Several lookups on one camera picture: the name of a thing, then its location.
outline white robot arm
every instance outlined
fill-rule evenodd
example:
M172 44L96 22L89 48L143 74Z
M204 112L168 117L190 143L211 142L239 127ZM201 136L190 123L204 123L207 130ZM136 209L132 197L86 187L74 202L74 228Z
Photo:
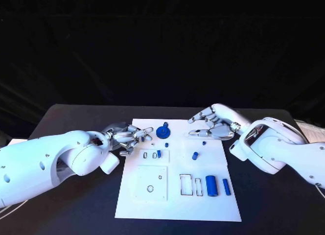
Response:
M270 174L289 164L309 183L325 188L325 142L309 143L302 133L272 117L250 122L223 104L204 109L190 123L203 118L210 130L193 130L191 135L229 140L237 133L230 152L240 160L249 159Z
M99 166L110 174L119 165L110 151L125 147L120 155L129 156L139 138L152 140L152 131L122 122L102 132L71 131L2 148L0 208L34 198L70 176L87 175Z

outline robotic hand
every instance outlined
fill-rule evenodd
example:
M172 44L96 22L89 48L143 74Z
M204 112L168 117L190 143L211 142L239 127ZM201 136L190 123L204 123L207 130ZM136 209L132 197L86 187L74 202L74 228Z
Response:
M193 130L191 136L229 140L237 133L230 152L240 160L249 159L270 174L289 164L309 183L325 188L325 142L309 143L299 130L272 117L252 122L223 104L204 109L190 123L203 118L210 130Z
M141 130L122 122L102 132L70 131L2 148L0 208L34 198L70 176L87 175L99 166L110 174L120 162L110 151L125 147L120 156L129 156L139 138L152 140L152 131L152 127Z

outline white board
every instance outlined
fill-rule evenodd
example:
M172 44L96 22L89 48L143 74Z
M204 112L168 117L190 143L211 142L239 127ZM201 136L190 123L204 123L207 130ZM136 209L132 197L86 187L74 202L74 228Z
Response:
M156 136L156 129L165 121L169 124L171 136L162 140ZM188 124L187 120L135 119L133 125L142 129L154 127L154 140L141 142L126 158L116 218L242 221L221 141L188 136L191 130L208 129L206 122L197 121ZM167 159L159 161L158 158L145 161L148 159L143 159L142 155L148 150L152 151L151 153L168 150L168 161ZM193 160L195 151L198 159ZM149 193L145 190L149 184L161 182L138 182L138 177L146 174L156 180L156 174L164 166L167 167L167 200L158 200L152 194L155 191ZM194 195L181 194L181 174L191 174ZM220 194L217 197L207 195L206 177L208 175L217 178ZM201 179L203 196L197 196L195 179ZM223 179L229 180L231 196L226 194ZM139 188L145 193L141 200L138 200Z

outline white cable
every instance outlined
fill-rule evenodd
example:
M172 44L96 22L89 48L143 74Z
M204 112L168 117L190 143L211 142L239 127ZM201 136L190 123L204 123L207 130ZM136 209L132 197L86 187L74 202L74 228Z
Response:
M0 214L11 208L11 206L5 207L2 210L0 210Z
M28 202L28 200L19 205L19 207L18 207L12 212L9 212L9 213L0 218L0 220L2 220L9 214L12 214L12 213L21 208L21 206L22 206L27 202Z
M324 196L324 198L325 198L325 195L324 195L324 193L322 193L322 191L321 191L321 189L319 189L319 187L317 186L317 189L318 189L318 191L319 191L319 193L321 193L321 195Z

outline dark background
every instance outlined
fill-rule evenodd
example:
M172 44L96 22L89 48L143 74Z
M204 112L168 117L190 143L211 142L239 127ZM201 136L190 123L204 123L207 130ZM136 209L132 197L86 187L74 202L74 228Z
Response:
M0 129L12 137L30 137L55 103L218 102L286 109L325 127L321 12L187 0L0 2Z

